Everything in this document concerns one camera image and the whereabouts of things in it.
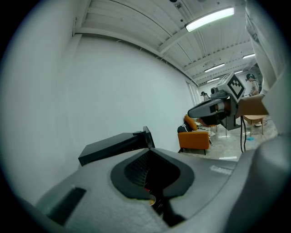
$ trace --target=wooden table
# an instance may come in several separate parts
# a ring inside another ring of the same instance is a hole
[[[245,115],[243,118],[251,125],[251,131],[253,129],[253,124],[262,123],[262,134],[264,135],[264,124],[263,124],[263,118],[265,115],[260,115],[260,116],[251,116],[251,115]]]

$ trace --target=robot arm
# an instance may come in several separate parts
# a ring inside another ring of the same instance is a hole
[[[238,102],[246,88],[234,72],[225,75],[216,87],[211,89],[211,98],[188,111],[192,118],[200,117],[207,125],[223,125],[227,130],[239,128],[236,124]],[[224,100],[230,99],[231,110],[224,111]]]

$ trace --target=cable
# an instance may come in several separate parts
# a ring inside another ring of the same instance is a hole
[[[241,116],[241,139],[242,139],[242,116]]]
[[[263,121],[264,126],[268,123],[270,119]]]
[[[241,116],[241,141],[242,141],[242,124],[244,125],[244,131],[245,131],[244,151],[246,151],[246,124],[245,124],[245,120]]]
[[[246,151],[246,124],[245,124],[245,120],[244,120],[244,118],[243,117],[241,117],[242,118],[242,122],[244,123],[244,128],[245,128],[245,142],[244,142],[244,149],[245,149],[245,151]]]

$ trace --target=wooden stool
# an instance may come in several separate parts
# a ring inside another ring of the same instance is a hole
[[[211,127],[214,127],[215,128],[215,132],[217,132],[217,125],[209,125],[208,127],[210,127],[210,129],[211,129]]]
[[[264,124],[263,124],[263,118],[265,117],[265,115],[260,115],[260,116],[251,116],[251,115],[246,115],[243,116],[243,118],[251,125],[251,131],[253,129],[253,124],[262,123],[262,135],[264,135]]]

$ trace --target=white wall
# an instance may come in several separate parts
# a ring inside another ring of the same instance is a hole
[[[2,64],[1,164],[13,190],[32,204],[78,167],[59,86],[77,6],[44,1],[22,23]],[[76,46],[78,37],[71,42]]]
[[[1,165],[35,204],[79,166],[85,145],[148,126],[177,152],[193,106],[184,76],[154,56],[106,39],[71,37],[78,1],[50,1],[22,25],[1,73]]]
[[[148,126],[156,147],[178,152],[177,128],[193,107],[180,72],[138,48],[98,37],[82,36],[68,93],[79,148]]]

